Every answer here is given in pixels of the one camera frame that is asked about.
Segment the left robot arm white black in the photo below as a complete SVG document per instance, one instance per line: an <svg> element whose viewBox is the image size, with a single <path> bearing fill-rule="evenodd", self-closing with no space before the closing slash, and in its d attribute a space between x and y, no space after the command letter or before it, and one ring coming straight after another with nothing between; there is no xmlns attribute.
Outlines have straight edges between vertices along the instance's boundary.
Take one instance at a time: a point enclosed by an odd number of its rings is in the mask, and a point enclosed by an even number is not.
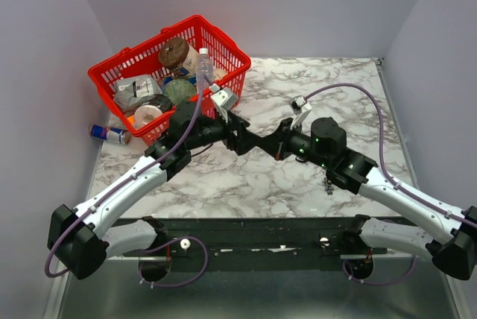
<svg viewBox="0 0 477 319"><path fill-rule="evenodd" d="M152 220L141 219L117 227L115 222L150 191L181 172L192 159L191 151L223 142L238 155L262 144L263 138L248 130L249 123L223 107L211 119L197 103L177 106L167 131L150 145L134 166L95 197L70 209L57 207L48 231L45 275L54 278L50 264L58 258L77 279L95 273L113 256L135 250L160 254L164 230Z"/></svg>

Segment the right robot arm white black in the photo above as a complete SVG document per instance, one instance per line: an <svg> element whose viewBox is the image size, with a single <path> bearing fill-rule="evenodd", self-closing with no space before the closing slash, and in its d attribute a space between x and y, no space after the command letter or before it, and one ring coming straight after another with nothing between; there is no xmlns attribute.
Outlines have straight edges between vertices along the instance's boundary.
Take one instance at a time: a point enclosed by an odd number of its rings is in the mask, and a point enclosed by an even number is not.
<svg viewBox="0 0 477 319"><path fill-rule="evenodd" d="M346 131L332 118L312 122L310 135L281 121L258 146L276 160L296 155L326 170L333 185L374 200L417 225L391 229L367 219L343 234L344 247L360 253L366 247L396 248L431 259L445 274L469 280L476 266L476 208L462 209L438 200L387 173L375 160L347 147Z"/></svg>

